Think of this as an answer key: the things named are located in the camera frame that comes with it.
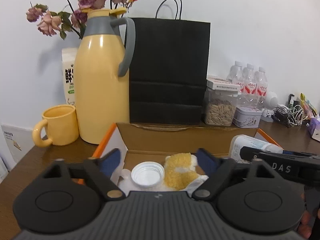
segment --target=white wall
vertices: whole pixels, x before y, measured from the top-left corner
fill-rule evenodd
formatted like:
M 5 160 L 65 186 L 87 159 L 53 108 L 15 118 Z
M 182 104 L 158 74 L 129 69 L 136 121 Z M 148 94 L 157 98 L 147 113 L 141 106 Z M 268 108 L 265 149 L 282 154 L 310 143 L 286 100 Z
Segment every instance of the white wall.
M 27 22 L 30 1 L 55 11 L 67 4 L 0 0 L 1 121 L 26 128 L 40 120 L 44 109 L 64 103 L 61 49 L 79 45 L 72 33 L 65 41 L 59 35 L 46 37 Z M 76 6 L 77 0 L 71 1 Z M 154 17 L 161 1 L 139 0 L 129 16 Z M 168 4 L 175 10 L 172 1 Z M 159 12 L 159 17 L 172 15 L 169 7 Z M 208 74 L 226 77 L 235 60 L 263 66 L 269 89 L 281 103 L 290 93 L 303 92 L 319 109 L 320 0 L 183 0 L 182 18 L 211 22 Z

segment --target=yellow sponge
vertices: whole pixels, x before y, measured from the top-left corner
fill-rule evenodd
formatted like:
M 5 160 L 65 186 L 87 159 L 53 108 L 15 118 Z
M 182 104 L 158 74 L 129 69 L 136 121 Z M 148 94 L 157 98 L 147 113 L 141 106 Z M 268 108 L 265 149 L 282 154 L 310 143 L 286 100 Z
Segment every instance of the yellow sponge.
M 176 190 L 186 188 L 199 177 L 194 170 L 196 157 L 191 153 L 178 153 L 166 158 L 164 164 L 164 183 Z

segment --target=bag handle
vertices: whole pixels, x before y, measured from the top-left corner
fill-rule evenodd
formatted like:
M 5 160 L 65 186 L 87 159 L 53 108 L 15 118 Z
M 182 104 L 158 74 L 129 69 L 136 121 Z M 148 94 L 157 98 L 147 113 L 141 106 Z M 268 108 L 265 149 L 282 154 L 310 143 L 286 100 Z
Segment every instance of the bag handle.
M 166 2 L 167 0 L 164 0 L 158 7 L 157 9 L 157 12 L 156 12 L 156 18 L 157 18 L 157 15 L 158 15 L 158 12 L 161 8 L 161 6 Z M 177 13 L 176 13 L 176 17 L 175 17 L 175 20 L 177 19 L 177 14 L 178 14 L 178 3 L 176 0 L 174 0 L 176 2 L 176 5 L 177 5 Z M 182 13 L 182 0 L 180 0 L 180 14 L 179 14 L 179 20 L 181 20 L 181 13 Z

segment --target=mug handle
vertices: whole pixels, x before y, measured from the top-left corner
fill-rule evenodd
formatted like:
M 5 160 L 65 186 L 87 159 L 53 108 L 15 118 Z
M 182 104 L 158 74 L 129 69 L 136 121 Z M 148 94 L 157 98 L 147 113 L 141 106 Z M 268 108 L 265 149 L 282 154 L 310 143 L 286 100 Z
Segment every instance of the mug handle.
M 48 124 L 48 120 L 43 119 L 39 123 L 37 123 L 32 131 L 32 139 L 35 145 L 39 147 L 47 147 L 52 144 L 52 139 L 48 138 L 46 140 L 43 140 L 41 138 L 41 130 L 44 126 Z

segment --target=screw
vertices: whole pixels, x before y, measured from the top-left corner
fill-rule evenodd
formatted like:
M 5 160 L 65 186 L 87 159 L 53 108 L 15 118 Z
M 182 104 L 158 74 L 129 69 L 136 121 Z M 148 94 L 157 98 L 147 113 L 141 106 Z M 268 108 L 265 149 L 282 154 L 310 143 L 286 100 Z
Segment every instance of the screw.
M 108 191 L 107 196 L 110 198 L 120 198 L 122 197 L 122 191 L 118 189 L 110 190 Z
M 206 189 L 198 189 L 198 190 L 195 192 L 195 195 L 196 195 L 197 197 L 200 197 L 200 198 L 209 197 L 209 196 L 210 196 L 210 191 L 209 191 L 209 190 L 206 190 Z

